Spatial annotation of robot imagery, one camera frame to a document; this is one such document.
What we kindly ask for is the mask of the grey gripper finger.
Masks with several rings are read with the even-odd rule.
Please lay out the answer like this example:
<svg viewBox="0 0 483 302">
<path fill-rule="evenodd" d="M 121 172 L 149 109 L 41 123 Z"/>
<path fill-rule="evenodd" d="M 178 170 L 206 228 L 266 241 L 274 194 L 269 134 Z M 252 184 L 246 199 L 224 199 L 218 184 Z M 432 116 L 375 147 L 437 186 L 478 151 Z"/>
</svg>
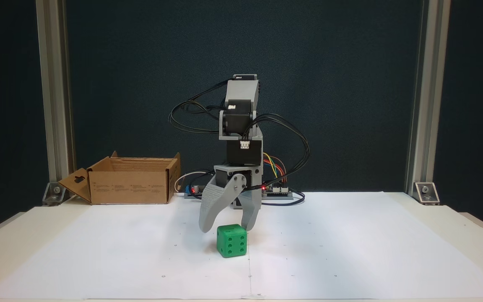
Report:
<svg viewBox="0 0 483 302">
<path fill-rule="evenodd" d="M 244 172 L 246 184 L 241 193 L 243 215 L 241 226 L 251 231 L 256 223 L 257 214 L 262 205 L 262 174 L 263 168 L 251 168 Z"/>
<path fill-rule="evenodd" d="M 226 183 L 217 182 L 215 174 L 205 186 L 200 202 L 199 228 L 207 233 L 213 227 L 218 214 L 228 207 L 245 189 L 247 179 L 242 174 L 234 174 Z"/>
</svg>

